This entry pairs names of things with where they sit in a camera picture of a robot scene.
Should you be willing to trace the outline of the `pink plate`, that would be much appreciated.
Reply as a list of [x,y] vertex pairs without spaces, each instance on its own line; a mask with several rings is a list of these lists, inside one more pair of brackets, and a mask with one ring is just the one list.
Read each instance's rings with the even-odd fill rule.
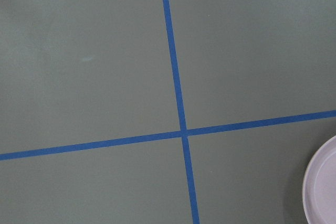
[[302,183],[302,203],[308,223],[335,223],[335,137],[312,156]]

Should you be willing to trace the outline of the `brown paper table cover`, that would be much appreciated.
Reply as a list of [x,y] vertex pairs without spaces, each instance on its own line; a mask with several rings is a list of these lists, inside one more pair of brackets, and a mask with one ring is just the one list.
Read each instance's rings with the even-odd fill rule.
[[1,0],[1,223],[306,223],[335,0]]

